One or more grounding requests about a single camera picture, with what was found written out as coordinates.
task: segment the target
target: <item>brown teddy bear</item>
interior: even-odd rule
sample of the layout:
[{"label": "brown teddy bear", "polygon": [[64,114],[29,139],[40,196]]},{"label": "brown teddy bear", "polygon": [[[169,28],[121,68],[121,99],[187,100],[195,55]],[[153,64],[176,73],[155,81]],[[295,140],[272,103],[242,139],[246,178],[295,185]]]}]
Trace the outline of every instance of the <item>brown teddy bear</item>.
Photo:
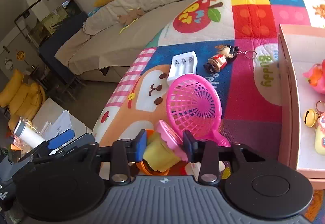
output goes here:
[{"label": "brown teddy bear", "polygon": [[144,15],[144,11],[139,9],[131,9],[129,14],[127,15],[118,15],[119,22],[124,24],[125,26],[129,26],[134,20],[142,17]]}]

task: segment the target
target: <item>foam play mat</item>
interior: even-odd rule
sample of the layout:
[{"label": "foam play mat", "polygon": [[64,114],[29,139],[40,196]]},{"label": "foam play mat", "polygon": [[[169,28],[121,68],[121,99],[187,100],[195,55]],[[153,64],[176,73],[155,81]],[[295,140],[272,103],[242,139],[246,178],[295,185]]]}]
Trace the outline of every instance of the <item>foam play mat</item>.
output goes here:
[{"label": "foam play mat", "polygon": [[[140,129],[153,129],[158,120],[168,122],[172,57],[194,51],[197,74],[220,97],[220,134],[277,159],[282,122],[279,24],[325,27],[325,0],[196,0],[156,35],[126,72],[95,125],[96,141],[109,146],[135,138]],[[238,54],[219,73],[207,73],[203,64],[225,44],[257,56]],[[323,195],[315,191],[307,212],[315,223],[322,223],[325,213],[320,210]]]}]

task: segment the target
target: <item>pink box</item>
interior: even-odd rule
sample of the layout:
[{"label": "pink box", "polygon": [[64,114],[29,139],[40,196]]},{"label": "pink box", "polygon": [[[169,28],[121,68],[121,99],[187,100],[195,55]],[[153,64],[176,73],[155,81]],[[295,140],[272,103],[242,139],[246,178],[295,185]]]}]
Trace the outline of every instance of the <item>pink box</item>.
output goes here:
[{"label": "pink box", "polygon": [[279,161],[306,176],[314,189],[325,189],[325,155],[315,150],[315,130],[304,113],[325,101],[302,75],[325,58],[325,29],[280,25],[279,64],[282,86],[282,135]]}]

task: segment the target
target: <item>yellow chair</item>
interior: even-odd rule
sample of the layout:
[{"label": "yellow chair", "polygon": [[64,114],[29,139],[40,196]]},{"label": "yellow chair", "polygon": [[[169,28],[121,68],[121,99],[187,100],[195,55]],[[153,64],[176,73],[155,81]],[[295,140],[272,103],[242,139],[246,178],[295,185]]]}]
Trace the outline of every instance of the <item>yellow chair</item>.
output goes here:
[{"label": "yellow chair", "polygon": [[9,106],[8,126],[11,131],[14,131],[19,117],[31,121],[46,100],[42,86],[37,83],[24,84],[23,79],[24,74],[14,69],[11,79],[0,93],[0,106]]}]

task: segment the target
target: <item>gray ridged plate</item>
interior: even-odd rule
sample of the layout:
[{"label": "gray ridged plate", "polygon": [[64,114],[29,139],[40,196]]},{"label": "gray ridged plate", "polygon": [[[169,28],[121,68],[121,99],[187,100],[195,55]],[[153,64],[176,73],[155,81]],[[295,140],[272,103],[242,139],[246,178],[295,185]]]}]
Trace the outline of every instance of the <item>gray ridged plate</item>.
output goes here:
[{"label": "gray ridged plate", "polygon": [[[47,222],[27,218],[22,223]],[[112,188],[105,201],[94,211],[81,218],[60,223],[307,224],[309,222],[301,215],[279,221],[251,218],[228,205],[217,188],[202,186],[196,183],[192,176],[137,176],[136,180],[127,186]]]}]

